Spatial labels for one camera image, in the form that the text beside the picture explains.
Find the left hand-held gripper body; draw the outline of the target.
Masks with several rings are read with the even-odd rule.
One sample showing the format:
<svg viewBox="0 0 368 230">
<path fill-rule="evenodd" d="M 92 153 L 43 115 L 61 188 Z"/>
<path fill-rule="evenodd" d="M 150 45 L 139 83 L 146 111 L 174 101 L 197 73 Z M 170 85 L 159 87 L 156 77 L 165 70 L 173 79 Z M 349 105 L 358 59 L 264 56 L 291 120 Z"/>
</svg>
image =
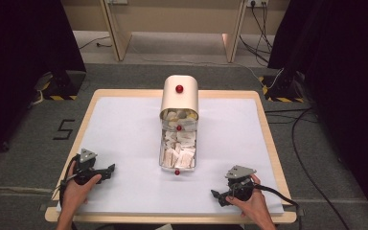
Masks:
<svg viewBox="0 0 368 230">
<path fill-rule="evenodd" d="M 95 175 L 106 173 L 105 170 L 94 169 L 96 157 L 97 153 L 88 149 L 82 149 L 80 154 L 77 154 L 76 165 L 73 169 L 74 180 L 77 184 L 84 185 Z"/>
</svg>

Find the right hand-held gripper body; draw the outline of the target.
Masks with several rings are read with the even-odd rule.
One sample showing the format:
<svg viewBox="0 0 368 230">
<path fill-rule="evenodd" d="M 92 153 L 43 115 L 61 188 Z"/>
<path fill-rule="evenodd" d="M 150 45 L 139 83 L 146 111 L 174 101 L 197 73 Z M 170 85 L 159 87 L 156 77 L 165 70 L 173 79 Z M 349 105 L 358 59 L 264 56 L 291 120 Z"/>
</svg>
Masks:
<svg viewBox="0 0 368 230">
<path fill-rule="evenodd" d="M 225 175 L 228 179 L 228 194 L 239 200 L 246 201 L 252 196 L 254 181 L 251 175 L 257 171 L 251 168 L 235 165 Z"/>
</svg>

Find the person's left hand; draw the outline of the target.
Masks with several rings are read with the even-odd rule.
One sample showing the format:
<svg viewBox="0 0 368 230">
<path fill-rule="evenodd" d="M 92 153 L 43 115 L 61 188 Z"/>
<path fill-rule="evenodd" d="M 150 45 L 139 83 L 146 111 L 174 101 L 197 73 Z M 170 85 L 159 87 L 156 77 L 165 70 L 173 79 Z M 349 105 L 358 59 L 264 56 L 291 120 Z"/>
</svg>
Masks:
<svg viewBox="0 0 368 230">
<path fill-rule="evenodd" d="M 65 192 L 62 197 L 61 210 L 75 212 L 86 202 L 87 196 L 96 184 L 102 179 L 100 174 L 94 175 L 83 185 L 78 184 L 69 172 Z"/>
</svg>

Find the person's right hand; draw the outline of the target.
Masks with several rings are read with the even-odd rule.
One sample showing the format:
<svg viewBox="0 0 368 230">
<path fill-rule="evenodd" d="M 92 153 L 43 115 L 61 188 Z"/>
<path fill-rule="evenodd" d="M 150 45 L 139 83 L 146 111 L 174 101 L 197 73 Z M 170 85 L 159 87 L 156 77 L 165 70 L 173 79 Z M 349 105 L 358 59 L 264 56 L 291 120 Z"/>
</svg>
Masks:
<svg viewBox="0 0 368 230">
<path fill-rule="evenodd" d="M 265 202 L 265 196 L 259 189 L 254 189 L 252 196 L 246 201 L 232 197 L 231 204 L 241 209 L 241 216 L 243 218 L 248 217 L 253 221 L 258 218 L 270 217 Z"/>
</svg>

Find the white table mat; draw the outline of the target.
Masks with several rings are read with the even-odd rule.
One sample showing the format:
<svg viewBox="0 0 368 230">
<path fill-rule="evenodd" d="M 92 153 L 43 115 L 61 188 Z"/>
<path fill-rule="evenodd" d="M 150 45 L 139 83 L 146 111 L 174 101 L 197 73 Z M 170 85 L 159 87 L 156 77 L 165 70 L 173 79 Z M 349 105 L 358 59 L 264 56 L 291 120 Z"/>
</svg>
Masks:
<svg viewBox="0 0 368 230">
<path fill-rule="evenodd" d="M 90 192 L 81 212 L 235 214 L 236 207 L 222 207 L 212 195 L 227 191 L 225 175 L 235 165 L 256 170 L 267 188 L 277 186 L 254 100 L 200 100 L 195 169 L 181 174 L 159 165 L 160 106 L 158 98 L 97 101 L 77 148 L 96 152 L 96 168 L 116 170 Z"/>
</svg>

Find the wooden table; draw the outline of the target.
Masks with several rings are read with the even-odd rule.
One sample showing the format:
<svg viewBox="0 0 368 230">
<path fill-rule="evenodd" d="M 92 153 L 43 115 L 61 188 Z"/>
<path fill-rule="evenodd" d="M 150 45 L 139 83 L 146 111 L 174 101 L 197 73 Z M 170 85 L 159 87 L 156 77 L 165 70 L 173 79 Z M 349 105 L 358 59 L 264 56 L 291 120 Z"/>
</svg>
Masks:
<svg viewBox="0 0 368 230">
<path fill-rule="evenodd" d="M 75 142 L 70 152 L 76 154 L 80 151 L 77 148 L 81 142 L 83 134 L 93 113 L 97 101 L 104 97 L 130 97 L 130 98 L 158 98 L 161 101 L 162 93 L 157 89 L 99 89 L 95 91 L 91 102 L 82 120 L 80 130 L 77 133 Z M 259 94 L 255 91 L 229 91 L 229 90 L 202 90 L 199 93 L 199 101 L 202 99 L 252 99 L 257 104 L 258 117 L 263 131 L 264 141 L 267 146 L 269 159 L 275 176 L 277 186 L 274 188 L 278 192 L 287 196 L 289 194 L 288 185 L 284 177 L 283 169 L 278 157 L 277 150 L 271 135 L 271 131 L 265 116 L 264 108 Z M 243 223 L 245 219 L 241 217 L 237 208 L 235 214 L 224 215 L 154 215 L 154 214 L 109 214 L 109 213 L 83 213 L 78 210 L 74 217 L 76 222 L 89 223 L 177 223 L 177 224 L 236 224 Z"/>
</svg>

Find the black stand base hazard tape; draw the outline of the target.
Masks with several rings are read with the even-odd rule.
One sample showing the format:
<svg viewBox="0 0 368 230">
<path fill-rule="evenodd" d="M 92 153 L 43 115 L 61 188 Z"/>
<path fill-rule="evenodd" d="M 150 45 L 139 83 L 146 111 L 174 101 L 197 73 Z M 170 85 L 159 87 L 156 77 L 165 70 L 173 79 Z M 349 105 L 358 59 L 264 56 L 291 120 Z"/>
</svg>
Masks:
<svg viewBox="0 0 368 230">
<path fill-rule="evenodd" d="M 271 102 L 302 103 L 303 94 L 295 80 L 290 83 L 280 83 L 277 76 L 259 77 L 264 98 Z"/>
<path fill-rule="evenodd" d="M 45 100 L 68 101 L 75 100 L 79 94 L 86 73 L 83 71 L 61 72 L 60 75 L 48 73 L 41 92 Z"/>
</svg>

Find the beige box lid red knob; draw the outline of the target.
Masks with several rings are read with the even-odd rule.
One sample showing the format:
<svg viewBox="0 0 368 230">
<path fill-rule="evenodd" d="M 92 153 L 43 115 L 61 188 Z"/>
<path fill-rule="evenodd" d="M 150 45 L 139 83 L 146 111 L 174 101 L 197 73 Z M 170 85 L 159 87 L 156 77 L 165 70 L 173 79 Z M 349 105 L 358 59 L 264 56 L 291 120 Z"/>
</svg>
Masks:
<svg viewBox="0 0 368 230">
<path fill-rule="evenodd" d="M 172 75 L 165 79 L 159 117 L 165 120 L 169 111 L 177 109 L 199 119 L 198 84 L 192 76 Z"/>
</svg>

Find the black curtain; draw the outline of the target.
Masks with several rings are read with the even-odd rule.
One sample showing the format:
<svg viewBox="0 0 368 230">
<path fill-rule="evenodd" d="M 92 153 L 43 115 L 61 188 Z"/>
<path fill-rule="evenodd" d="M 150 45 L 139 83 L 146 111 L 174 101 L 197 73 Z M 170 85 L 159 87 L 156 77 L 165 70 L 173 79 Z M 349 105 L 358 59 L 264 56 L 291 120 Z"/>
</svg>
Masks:
<svg viewBox="0 0 368 230">
<path fill-rule="evenodd" d="M 289 64 L 368 199 L 368 0 L 288 0 L 269 65 Z"/>
<path fill-rule="evenodd" d="M 0 0 L 0 145 L 40 77 L 84 69 L 61 0 Z"/>
</svg>

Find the light wooden desk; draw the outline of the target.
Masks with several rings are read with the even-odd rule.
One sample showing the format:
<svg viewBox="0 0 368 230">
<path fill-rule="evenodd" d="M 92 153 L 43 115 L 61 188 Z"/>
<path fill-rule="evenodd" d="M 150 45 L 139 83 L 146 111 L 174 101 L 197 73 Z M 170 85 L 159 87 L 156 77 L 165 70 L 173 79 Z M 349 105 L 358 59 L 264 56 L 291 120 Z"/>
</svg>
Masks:
<svg viewBox="0 0 368 230">
<path fill-rule="evenodd" d="M 235 60 L 240 35 L 265 27 L 275 35 L 290 0 L 246 7 L 246 0 L 60 0 L 75 31 L 107 32 L 115 59 L 122 61 L 134 33 L 218 34 L 226 58 Z"/>
</svg>

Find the white wall socket with plugs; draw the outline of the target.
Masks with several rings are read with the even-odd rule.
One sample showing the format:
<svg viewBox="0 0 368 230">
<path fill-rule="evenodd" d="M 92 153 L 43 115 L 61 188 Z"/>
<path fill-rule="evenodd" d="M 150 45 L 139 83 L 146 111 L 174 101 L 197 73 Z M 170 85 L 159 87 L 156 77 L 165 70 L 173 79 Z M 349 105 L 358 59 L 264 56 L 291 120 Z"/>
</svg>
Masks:
<svg viewBox="0 0 368 230">
<path fill-rule="evenodd" d="M 248 8 L 264 8 L 267 7 L 268 0 L 246 0 Z"/>
</svg>

